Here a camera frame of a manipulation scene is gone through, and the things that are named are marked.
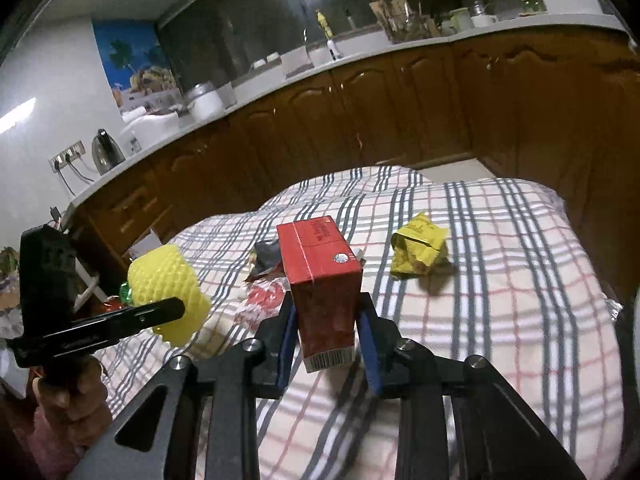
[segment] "hand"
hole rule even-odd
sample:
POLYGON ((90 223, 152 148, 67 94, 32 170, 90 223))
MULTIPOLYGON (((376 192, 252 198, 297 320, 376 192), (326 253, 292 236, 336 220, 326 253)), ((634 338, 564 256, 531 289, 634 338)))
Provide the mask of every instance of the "hand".
POLYGON ((107 388, 100 380, 101 374, 101 364, 89 356, 82 364, 73 393, 47 384, 46 378, 33 380, 33 392, 51 428, 72 444, 91 446, 111 424, 107 388))

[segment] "black metal bracket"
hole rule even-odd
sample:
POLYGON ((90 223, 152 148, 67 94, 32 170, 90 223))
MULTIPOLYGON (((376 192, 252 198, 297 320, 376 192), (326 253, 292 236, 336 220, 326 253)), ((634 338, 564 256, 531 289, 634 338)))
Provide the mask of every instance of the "black metal bracket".
POLYGON ((18 366, 42 366, 46 380, 73 389, 82 360, 143 328, 180 319, 177 298, 74 320, 76 252, 68 236, 43 225, 20 238, 20 307, 24 333, 8 341, 18 366))
POLYGON ((212 397, 207 480, 258 479, 255 399, 278 399, 289 384, 298 337, 290 292, 254 338, 194 364, 174 356, 88 450, 71 480, 193 479, 202 410, 212 397))
MULTIPOLYGON (((448 480, 443 396, 456 424, 460 478, 584 480, 575 462, 491 363, 440 358, 378 317, 369 294, 357 319, 367 380, 401 399, 396 480, 448 480)), ((192 479, 204 399, 212 397, 205 478, 257 480, 255 399, 277 399, 297 339, 287 293, 254 338, 196 365, 173 357, 87 452, 70 480, 192 479)))
POLYGON ((443 396, 450 396, 460 478, 584 480, 562 445, 492 364, 436 357, 402 338, 361 295, 357 320, 367 381, 401 399, 396 480, 449 479, 443 396))

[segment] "red carton box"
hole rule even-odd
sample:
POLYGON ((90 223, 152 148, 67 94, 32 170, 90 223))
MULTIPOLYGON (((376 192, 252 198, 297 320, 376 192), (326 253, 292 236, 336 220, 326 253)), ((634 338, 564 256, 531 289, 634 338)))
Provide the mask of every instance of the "red carton box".
POLYGON ((277 227, 307 372, 353 361, 362 266, 330 216, 277 227))

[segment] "floor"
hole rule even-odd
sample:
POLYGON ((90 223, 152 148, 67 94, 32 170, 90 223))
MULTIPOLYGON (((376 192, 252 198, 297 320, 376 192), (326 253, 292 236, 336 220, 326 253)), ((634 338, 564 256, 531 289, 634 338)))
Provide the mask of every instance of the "floor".
POLYGON ((424 170, 420 170, 420 173, 428 179, 433 180, 436 184, 456 180, 477 180, 478 178, 491 178, 495 176, 476 158, 434 166, 433 168, 425 168, 424 170))

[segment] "cabinet door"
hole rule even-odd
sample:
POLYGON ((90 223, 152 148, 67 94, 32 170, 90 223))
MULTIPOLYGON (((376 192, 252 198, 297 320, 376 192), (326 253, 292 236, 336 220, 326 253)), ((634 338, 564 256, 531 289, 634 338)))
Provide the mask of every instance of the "cabinet door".
POLYGON ((204 136, 195 132, 172 142, 151 159, 162 192, 175 207, 180 230, 223 212, 210 191, 204 168, 207 149, 204 136))
POLYGON ((420 162, 420 145, 408 118, 390 56, 377 56, 332 70, 366 166, 399 159, 420 162))
POLYGON ((596 150, 578 234, 619 301, 640 283, 640 56, 611 40, 599 45, 596 150))
POLYGON ((177 208, 146 160, 100 188, 83 208, 104 243, 121 258, 152 227, 164 241, 176 231, 177 208))
POLYGON ((504 77, 501 38, 454 45, 456 75, 474 153, 497 176, 515 176, 512 90, 504 77))
POLYGON ((229 117, 232 128, 244 133, 256 159, 264 168, 272 196, 302 180, 302 172, 298 168, 300 161, 288 138, 293 134, 280 128, 276 114, 275 101, 264 98, 229 117))
POLYGON ((255 211, 270 195, 268 177, 241 130, 226 119, 203 128, 207 181, 225 213, 255 211))
POLYGON ((303 164, 303 177, 362 165, 355 135, 329 73, 305 79, 276 96, 276 120, 291 136, 303 164))
POLYGON ((450 46, 411 48, 392 56, 423 160, 468 153, 471 145, 450 46))
POLYGON ((554 189, 580 225, 594 142, 594 51, 581 34, 518 34, 502 57, 513 89, 517 176, 554 189))

